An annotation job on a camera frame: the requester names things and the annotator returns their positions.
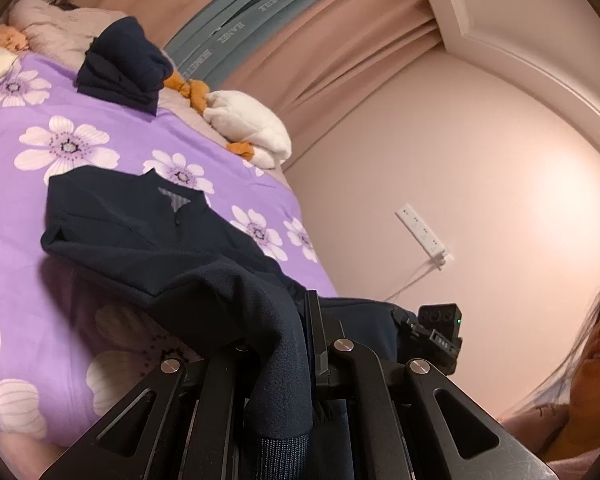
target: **purple bedsheet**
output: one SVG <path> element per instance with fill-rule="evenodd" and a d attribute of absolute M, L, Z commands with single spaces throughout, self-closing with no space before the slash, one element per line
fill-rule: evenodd
<path fill-rule="evenodd" d="M 168 355 L 199 359 L 128 304 L 40 248 L 49 176 L 93 164 L 151 168 L 205 192 L 282 270 L 335 296 L 286 187 L 179 118 L 78 94 L 35 54 L 0 82 L 0 430 L 70 446 Z"/>

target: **navy clothing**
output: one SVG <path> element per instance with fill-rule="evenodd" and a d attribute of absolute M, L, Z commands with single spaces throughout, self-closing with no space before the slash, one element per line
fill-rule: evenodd
<path fill-rule="evenodd" d="M 132 16 L 113 22 L 93 40 L 75 83 L 78 92 L 155 115 L 158 92 L 173 66 Z"/>
<path fill-rule="evenodd" d="M 255 436 L 246 448 L 256 457 L 247 462 L 256 478 L 276 478 L 281 470 L 285 478 L 300 478 L 314 426 L 302 326 L 306 289 L 209 208 L 202 192 L 155 171 L 135 176 L 77 168 L 50 179 L 46 207 L 46 252 L 75 262 L 87 278 L 135 303 L 203 357 L 246 339 L 261 362 L 244 412 L 245 430 Z M 348 337 L 396 360 L 393 305 L 320 304 L 325 316 L 341 320 Z M 341 413 L 331 426 L 339 428 L 333 438 L 348 439 Z M 328 441 L 322 434 L 315 437 Z"/>

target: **woman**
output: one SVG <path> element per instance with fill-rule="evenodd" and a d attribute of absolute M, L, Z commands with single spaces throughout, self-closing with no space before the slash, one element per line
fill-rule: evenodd
<path fill-rule="evenodd" d="M 600 454 L 600 294 L 570 354 L 536 393 L 536 400 L 553 399 L 503 426 L 560 480 L 579 480 Z"/>

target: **pink sweater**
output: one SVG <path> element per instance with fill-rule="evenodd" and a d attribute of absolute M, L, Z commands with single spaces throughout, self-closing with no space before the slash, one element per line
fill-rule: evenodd
<path fill-rule="evenodd" d="M 538 453 L 552 433 L 567 423 L 568 418 L 568 406 L 565 404 L 538 406 L 528 412 L 508 418 L 502 422 L 502 425 L 526 448 L 533 453 Z M 599 454 L 600 448 L 574 458 L 549 462 L 547 465 L 555 471 L 560 480 L 580 480 Z"/>

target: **folded navy cloth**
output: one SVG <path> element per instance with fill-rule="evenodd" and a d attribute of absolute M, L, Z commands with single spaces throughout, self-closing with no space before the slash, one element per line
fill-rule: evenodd
<path fill-rule="evenodd" d="M 172 73 L 138 20 L 127 16 L 93 40 L 75 83 L 81 94 L 155 115 L 158 92 Z"/>

